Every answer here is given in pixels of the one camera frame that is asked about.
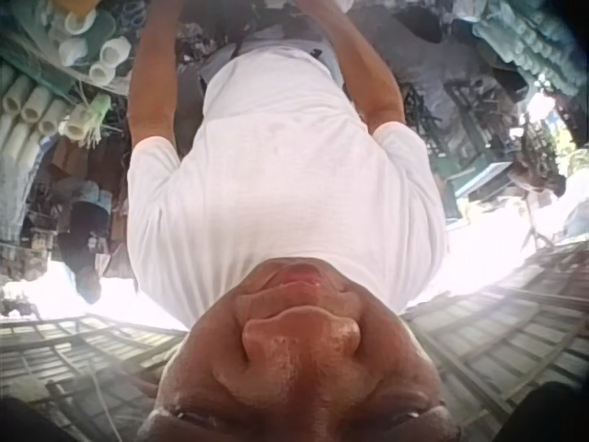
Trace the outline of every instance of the white t-shirt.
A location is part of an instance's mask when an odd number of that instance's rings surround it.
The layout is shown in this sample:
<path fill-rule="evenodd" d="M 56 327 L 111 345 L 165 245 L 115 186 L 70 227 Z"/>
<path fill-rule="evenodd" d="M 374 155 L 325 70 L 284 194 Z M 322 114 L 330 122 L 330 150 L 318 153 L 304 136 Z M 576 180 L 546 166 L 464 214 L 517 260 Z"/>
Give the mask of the white t-shirt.
<path fill-rule="evenodd" d="M 324 260 L 395 311 L 445 254 L 445 220 L 424 142 L 398 122 L 371 136 L 327 68 L 274 47 L 210 83 L 179 161 L 139 143 L 128 244 L 140 287 L 187 327 L 270 258 Z"/>

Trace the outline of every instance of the forearm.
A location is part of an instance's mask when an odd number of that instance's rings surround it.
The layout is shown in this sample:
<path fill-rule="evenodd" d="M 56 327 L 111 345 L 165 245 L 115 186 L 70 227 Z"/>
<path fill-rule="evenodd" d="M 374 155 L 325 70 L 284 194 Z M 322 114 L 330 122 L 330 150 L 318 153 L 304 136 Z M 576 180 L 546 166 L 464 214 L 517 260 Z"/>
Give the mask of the forearm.
<path fill-rule="evenodd" d="M 133 64 L 129 126 L 133 145 L 149 136 L 174 141 L 178 79 L 175 43 L 184 0 L 154 0 Z"/>
<path fill-rule="evenodd" d="M 331 4 L 318 7 L 311 16 L 327 33 L 346 87 L 369 132 L 384 122 L 405 122 L 395 77 L 348 16 Z"/>

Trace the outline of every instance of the white pipe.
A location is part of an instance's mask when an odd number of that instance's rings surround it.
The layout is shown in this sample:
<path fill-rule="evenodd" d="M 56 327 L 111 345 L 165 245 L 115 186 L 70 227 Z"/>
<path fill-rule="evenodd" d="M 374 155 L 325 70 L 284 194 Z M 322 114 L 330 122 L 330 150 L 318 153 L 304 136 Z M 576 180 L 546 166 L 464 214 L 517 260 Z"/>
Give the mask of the white pipe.
<path fill-rule="evenodd" d="M 93 115 L 86 106 L 75 106 L 69 121 L 65 124 L 64 135 L 72 141 L 82 141 L 90 130 Z"/>
<path fill-rule="evenodd" d="M 40 119 L 39 132 L 45 136 L 53 136 L 57 134 L 59 124 L 65 118 L 69 109 L 68 104 L 61 99 L 54 99 L 45 115 Z"/>
<path fill-rule="evenodd" d="M 36 123 L 52 102 L 52 93 L 43 86 L 37 86 L 22 108 L 20 116 L 25 122 Z"/>
<path fill-rule="evenodd" d="M 10 131 L 12 131 L 14 123 L 14 115 L 3 113 L 2 116 L 0 116 L 0 152 L 2 152 L 4 144 L 8 139 L 8 136 L 10 136 Z"/>
<path fill-rule="evenodd" d="M 4 147 L 3 155 L 5 157 L 10 157 L 13 161 L 17 161 L 20 151 L 24 147 L 27 138 L 29 138 L 30 128 L 31 126 L 27 122 L 20 122 L 15 126 Z"/>
<path fill-rule="evenodd" d="M 0 64 L 0 98 L 8 90 L 12 82 L 15 81 L 17 73 L 10 64 Z"/>
<path fill-rule="evenodd" d="M 92 9 L 89 14 L 83 18 L 78 17 L 73 12 L 70 12 L 65 18 L 65 30 L 72 35 L 80 35 L 92 28 L 94 20 L 96 20 L 96 9 Z"/>
<path fill-rule="evenodd" d="M 74 65 L 80 58 L 88 54 L 88 45 L 86 40 L 80 37 L 67 39 L 59 45 L 59 58 L 65 67 Z"/>
<path fill-rule="evenodd" d="M 59 48 L 64 41 L 69 40 L 72 36 L 63 29 L 51 28 L 47 32 L 47 37 L 53 46 Z"/>
<path fill-rule="evenodd" d="M 107 67 L 115 68 L 129 58 L 131 44 L 124 37 L 112 39 L 102 45 L 100 61 Z"/>
<path fill-rule="evenodd" d="M 2 98 L 2 107 L 5 112 L 11 115 L 19 115 L 33 87 L 33 80 L 27 76 L 19 76 Z"/>
<path fill-rule="evenodd" d="M 116 72 L 114 68 L 104 65 L 102 62 L 96 62 L 90 67 L 88 75 L 90 77 L 90 82 L 93 85 L 103 87 L 114 80 Z"/>
<path fill-rule="evenodd" d="M 31 170 L 40 151 L 40 140 L 43 135 L 37 130 L 33 131 L 18 156 L 18 168 Z"/>

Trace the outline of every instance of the nose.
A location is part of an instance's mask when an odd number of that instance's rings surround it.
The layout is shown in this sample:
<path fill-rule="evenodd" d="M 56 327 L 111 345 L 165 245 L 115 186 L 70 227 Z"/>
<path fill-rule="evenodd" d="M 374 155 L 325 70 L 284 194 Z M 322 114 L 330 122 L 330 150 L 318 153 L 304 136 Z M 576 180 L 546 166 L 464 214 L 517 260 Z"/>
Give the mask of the nose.
<path fill-rule="evenodd" d="M 242 342 L 250 367 L 271 382 L 295 383 L 306 373 L 337 371 L 361 340 L 355 320 L 323 308 L 289 308 L 265 320 L 250 320 Z"/>

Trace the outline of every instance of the man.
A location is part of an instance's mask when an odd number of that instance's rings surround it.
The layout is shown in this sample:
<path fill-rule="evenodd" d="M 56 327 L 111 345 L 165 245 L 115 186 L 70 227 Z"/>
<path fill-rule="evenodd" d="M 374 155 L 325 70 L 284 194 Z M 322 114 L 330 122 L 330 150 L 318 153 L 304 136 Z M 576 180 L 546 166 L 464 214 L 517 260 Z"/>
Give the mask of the man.
<path fill-rule="evenodd" d="M 58 245 L 64 264 L 74 274 L 77 293 L 88 304 L 98 302 L 101 296 L 96 258 L 108 248 L 106 237 L 119 166 L 111 147 L 102 143 L 90 151 L 84 180 L 63 178 L 58 168 L 50 169 L 55 180 L 61 178 L 53 190 L 54 198 L 70 212 L 69 227 L 57 237 Z"/>
<path fill-rule="evenodd" d="M 336 4 L 296 4 L 329 37 L 355 108 L 328 44 L 258 35 L 203 73 L 180 163 L 182 1 L 152 3 L 131 84 L 128 243 L 141 288 L 191 332 L 141 436 L 456 440 L 434 366 L 393 313 L 445 250 L 425 144 Z"/>
<path fill-rule="evenodd" d="M 552 171 L 543 177 L 521 155 L 514 159 L 507 176 L 515 185 L 528 192 L 541 193 L 550 190 L 560 198 L 567 190 L 565 177 Z"/>

